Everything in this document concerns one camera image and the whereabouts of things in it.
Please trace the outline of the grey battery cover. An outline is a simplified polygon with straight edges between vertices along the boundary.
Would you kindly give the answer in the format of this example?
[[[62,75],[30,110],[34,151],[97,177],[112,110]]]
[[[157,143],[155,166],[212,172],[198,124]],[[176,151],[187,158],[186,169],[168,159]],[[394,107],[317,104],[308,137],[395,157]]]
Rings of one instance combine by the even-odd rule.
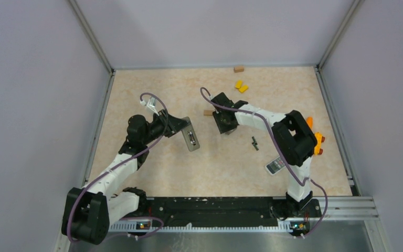
[[[225,135],[230,135],[230,134],[232,134],[234,131],[236,131],[236,129],[229,130],[229,131],[225,132],[224,134],[225,134]]]

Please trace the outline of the grey remote control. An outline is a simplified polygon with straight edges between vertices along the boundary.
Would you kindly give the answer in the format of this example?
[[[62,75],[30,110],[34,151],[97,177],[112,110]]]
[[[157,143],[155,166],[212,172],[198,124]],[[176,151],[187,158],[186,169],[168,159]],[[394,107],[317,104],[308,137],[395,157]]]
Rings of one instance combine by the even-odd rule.
[[[196,135],[195,129],[189,117],[184,117],[183,120],[187,123],[182,129],[182,134],[190,152],[196,151],[200,148],[200,142]]]

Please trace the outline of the white remote control with buttons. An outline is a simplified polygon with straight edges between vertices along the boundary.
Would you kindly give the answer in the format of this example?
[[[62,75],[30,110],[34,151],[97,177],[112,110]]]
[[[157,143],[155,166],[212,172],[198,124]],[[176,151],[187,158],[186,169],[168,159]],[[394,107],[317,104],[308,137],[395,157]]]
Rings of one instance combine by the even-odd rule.
[[[265,165],[266,170],[270,175],[276,175],[286,167],[284,161],[279,156]]]

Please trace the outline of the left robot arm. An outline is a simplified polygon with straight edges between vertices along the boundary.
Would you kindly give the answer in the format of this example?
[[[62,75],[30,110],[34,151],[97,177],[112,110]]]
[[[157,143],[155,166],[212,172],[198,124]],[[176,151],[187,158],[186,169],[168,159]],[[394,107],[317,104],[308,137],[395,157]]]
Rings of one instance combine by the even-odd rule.
[[[145,163],[158,141],[192,127],[189,117],[177,118],[163,109],[148,122],[143,115],[128,119],[127,136],[110,165],[93,181],[67,194],[61,233],[71,242],[102,243],[109,228],[127,214],[143,216],[147,202],[142,191],[127,189],[117,194],[122,183]]]

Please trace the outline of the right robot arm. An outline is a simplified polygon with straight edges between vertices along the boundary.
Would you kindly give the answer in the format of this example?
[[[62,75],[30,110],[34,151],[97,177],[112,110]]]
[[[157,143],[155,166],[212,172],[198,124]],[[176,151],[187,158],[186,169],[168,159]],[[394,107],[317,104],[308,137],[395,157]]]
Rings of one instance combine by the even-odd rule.
[[[311,162],[317,139],[300,112],[271,112],[246,101],[232,102],[223,92],[206,99],[215,107],[213,113],[221,134],[244,125],[269,133],[279,157],[289,171],[287,210],[301,216],[312,199]]]

